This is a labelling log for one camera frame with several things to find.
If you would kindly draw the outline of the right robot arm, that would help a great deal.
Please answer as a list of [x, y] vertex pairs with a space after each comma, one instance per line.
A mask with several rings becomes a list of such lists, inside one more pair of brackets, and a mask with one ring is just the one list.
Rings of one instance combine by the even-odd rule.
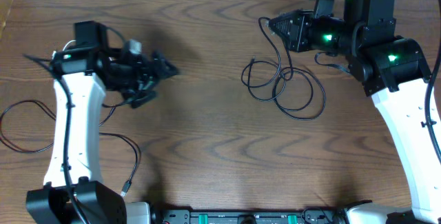
[[395, 34], [395, 0], [316, 0], [313, 10], [295, 10], [269, 21], [288, 50], [343, 55], [346, 72], [361, 82], [382, 115], [399, 154], [411, 207], [361, 201], [342, 208], [335, 223], [440, 222], [440, 117], [433, 93], [438, 69], [430, 68], [419, 44]]

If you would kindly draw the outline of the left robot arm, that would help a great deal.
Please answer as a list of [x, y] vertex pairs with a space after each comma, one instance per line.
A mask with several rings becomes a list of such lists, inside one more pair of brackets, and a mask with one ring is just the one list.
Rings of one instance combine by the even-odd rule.
[[109, 45], [108, 27], [95, 21], [74, 24], [74, 44], [55, 52], [47, 70], [54, 80], [57, 115], [54, 145], [43, 187], [26, 196], [37, 223], [150, 223], [150, 206], [126, 203], [103, 184], [99, 163], [99, 119], [105, 95], [120, 92], [138, 108], [155, 87], [178, 74], [163, 55], [146, 56], [133, 39]]

